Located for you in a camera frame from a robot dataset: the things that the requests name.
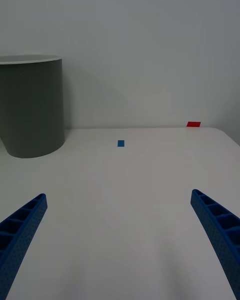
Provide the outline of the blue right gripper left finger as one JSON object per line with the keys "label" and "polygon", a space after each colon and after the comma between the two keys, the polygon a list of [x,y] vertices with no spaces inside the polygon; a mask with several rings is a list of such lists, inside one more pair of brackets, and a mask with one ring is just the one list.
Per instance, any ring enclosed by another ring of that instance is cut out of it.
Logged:
{"label": "blue right gripper left finger", "polygon": [[41,193],[0,223],[0,299],[7,298],[47,208]]}

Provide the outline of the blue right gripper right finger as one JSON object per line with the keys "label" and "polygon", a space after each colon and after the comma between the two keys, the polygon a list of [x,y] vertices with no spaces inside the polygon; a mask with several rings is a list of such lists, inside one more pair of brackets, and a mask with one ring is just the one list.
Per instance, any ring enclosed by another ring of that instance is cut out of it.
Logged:
{"label": "blue right gripper right finger", "polygon": [[197,189],[192,191],[190,201],[238,300],[240,299],[240,219]]}

